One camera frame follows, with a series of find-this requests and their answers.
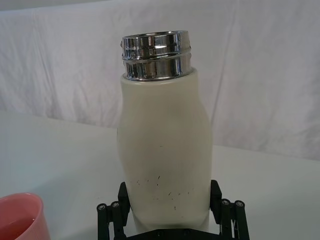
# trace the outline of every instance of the white fabric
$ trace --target white fabric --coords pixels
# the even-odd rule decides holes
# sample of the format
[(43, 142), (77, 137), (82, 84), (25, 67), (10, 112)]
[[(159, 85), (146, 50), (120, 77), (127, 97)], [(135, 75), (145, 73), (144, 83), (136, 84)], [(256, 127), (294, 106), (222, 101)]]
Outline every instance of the white fabric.
[(0, 12), (0, 110), (116, 127), (122, 36), (189, 30), (215, 144), (320, 160), (320, 1), (112, 0)]
[(0, 0), (0, 11), (90, 3), (98, 1), (103, 0)]

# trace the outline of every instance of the pink bowl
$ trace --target pink bowl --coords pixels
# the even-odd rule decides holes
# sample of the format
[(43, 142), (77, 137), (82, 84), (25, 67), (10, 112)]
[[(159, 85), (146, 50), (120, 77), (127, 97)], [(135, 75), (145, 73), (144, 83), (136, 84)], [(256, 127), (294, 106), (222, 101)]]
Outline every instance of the pink bowl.
[(16, 193), (0, 198), (0, 240), (50, 240), (39, 196)]

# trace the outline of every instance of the bottle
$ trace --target bottle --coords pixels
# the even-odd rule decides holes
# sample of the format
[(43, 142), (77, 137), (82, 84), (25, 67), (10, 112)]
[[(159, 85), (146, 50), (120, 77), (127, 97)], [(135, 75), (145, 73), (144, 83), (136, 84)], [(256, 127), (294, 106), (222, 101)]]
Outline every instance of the bottle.
[(138, 232), (208, 230), (212, 131), (187, 31), (125, 36), (117, 144)]

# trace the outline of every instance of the white table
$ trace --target white table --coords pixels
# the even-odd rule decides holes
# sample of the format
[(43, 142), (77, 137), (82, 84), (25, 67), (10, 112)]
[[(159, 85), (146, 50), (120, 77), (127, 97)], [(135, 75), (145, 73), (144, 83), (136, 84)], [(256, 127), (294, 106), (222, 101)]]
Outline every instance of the white table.
[[(320, 162), (214, 146), (212, 177), (246, 203), (252, 240), (320, 238)], [(115, 129), (0, 112), (0, 197), (39, 194), (52, 240), (97, 239), (96, 206), (123, 180)]]

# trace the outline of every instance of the wrinkled cloth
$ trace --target wrinkled cloth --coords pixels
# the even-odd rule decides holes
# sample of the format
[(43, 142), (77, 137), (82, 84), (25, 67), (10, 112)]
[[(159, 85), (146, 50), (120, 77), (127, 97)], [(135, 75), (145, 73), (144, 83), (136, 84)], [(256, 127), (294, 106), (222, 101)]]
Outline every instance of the wrinkled cloth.
[(214, 143), (320, 160), (320, 1), (111, 0), (0, 12), (0, 110), (117, 127), (121, 38), (188, 30)]

